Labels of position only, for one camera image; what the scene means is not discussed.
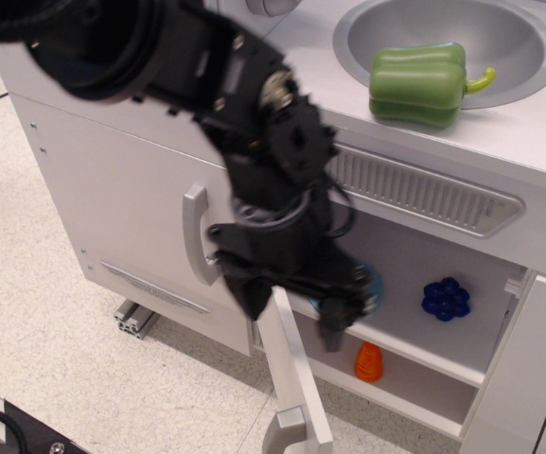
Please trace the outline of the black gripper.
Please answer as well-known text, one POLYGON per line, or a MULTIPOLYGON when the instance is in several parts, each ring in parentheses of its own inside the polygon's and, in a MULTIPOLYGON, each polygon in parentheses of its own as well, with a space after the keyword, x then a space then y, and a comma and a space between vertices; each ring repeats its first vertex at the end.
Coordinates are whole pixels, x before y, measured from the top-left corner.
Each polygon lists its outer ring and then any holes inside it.
MULTIPOLYGON (((245 315, 257 321, 279 286, 305 297, 323 283, 322 269, 329 263, 357 260, 343 251, 336 239, 355 224, 356 210, 346 208, 345 223, 333 229, 329 200, 311 201, 307 196, 286 213, 268 213, 234 199, 236 221, 214 224, 207 235, 218 250, 226 286, 245 315)), ((319 303, 319 328, 327 352, 341 349, 344 331, 356 312, 347 299, 325 298, 319 303)))

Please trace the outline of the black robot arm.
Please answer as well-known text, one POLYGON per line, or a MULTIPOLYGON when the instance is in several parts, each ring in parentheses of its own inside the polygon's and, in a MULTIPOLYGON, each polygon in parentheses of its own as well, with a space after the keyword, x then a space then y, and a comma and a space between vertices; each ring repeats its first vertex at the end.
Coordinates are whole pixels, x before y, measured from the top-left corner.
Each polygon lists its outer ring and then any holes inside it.
POLYGON ((207 232, 226 286, 252 319, 275 287, 316 300, 326 349, 340 348, 374 303, 372 277, 337 245, 356 211, 334 226, 335 132, 280 52, 200 1, 0 1, 0 43, 23 44, 77 98, 191 113, 232 189, 234 221, 207 232))

